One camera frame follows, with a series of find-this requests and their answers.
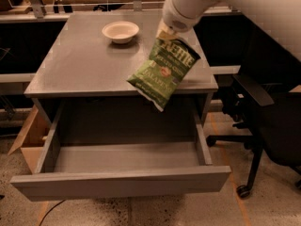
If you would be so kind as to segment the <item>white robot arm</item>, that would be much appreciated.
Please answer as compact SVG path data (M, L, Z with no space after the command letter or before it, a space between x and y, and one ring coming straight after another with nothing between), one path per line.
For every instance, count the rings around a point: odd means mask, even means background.
M301 0L166 0L163 22L175 32L186 32L199 22L208 8L219 2L241 11L301 60Z

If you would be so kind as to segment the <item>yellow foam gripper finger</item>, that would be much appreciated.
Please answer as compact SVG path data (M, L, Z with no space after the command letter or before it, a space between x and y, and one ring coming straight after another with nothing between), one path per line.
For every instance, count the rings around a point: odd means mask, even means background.
M157 40L175 40L177 39L177 33L168 27L163 20L158 24L156 39Z

